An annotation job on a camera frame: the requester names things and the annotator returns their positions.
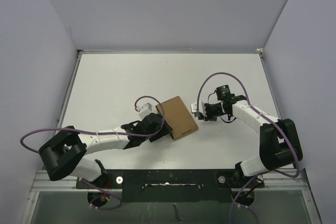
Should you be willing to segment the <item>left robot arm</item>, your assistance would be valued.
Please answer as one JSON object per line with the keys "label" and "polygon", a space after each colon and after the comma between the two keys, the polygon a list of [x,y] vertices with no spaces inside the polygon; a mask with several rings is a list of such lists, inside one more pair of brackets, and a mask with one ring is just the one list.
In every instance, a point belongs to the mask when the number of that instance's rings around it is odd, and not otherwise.
{"label": "left robot arm", "polygon": [[100,160],[87,159],[86,155],[138,147],[146,140],[154,142],[172,131],[161,113],[150,113],[140,121],[93,134],[81,133],[69,126],[40,147],[38,154],[51,181],[74,176],[100,188],[106,183],[108,173]]}

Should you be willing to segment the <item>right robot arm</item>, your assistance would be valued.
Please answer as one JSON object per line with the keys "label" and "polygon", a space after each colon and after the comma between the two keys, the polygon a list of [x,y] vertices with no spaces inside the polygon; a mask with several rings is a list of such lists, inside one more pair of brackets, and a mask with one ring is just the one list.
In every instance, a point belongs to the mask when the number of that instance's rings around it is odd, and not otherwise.
{"label": "right robot arm", "polygon": [[191,112],[199,120],[216,122],[221,116],[239,119],[259,134],[258,155],[238,164],[233,174],[234,182],[244,187],[254,175],[294,164],[303,159],[295,123],[279,119],[248,104],[244,95],[231,93],[229,86],[215,89],[218,103],[202,101],[191,104]]}

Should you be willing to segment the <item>brown cardboard box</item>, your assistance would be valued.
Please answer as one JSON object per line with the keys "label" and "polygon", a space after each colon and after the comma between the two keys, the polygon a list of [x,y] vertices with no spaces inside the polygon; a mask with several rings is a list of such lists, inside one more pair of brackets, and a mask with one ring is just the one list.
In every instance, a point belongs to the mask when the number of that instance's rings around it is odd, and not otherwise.
{"label": "brown cardboard box", "polygon": [[171,138],[176,141],[198,130],[194,118],[179,96],[161,103],[165,121],[172,128]]}

